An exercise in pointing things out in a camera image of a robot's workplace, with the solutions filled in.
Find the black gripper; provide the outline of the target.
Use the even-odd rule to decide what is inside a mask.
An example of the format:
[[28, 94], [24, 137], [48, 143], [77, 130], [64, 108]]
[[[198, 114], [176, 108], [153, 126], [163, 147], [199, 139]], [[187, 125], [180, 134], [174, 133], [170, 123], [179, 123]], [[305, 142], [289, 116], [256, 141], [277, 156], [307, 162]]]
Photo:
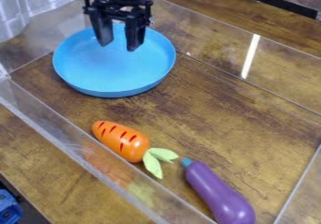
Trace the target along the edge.
[[151, 24], [151, 0], [84, 0], [84, 13], [101, 47], [112, 40], [112, 20], [125, 21], [127, 50], [133, 52], [144, 42], [145, 25]]

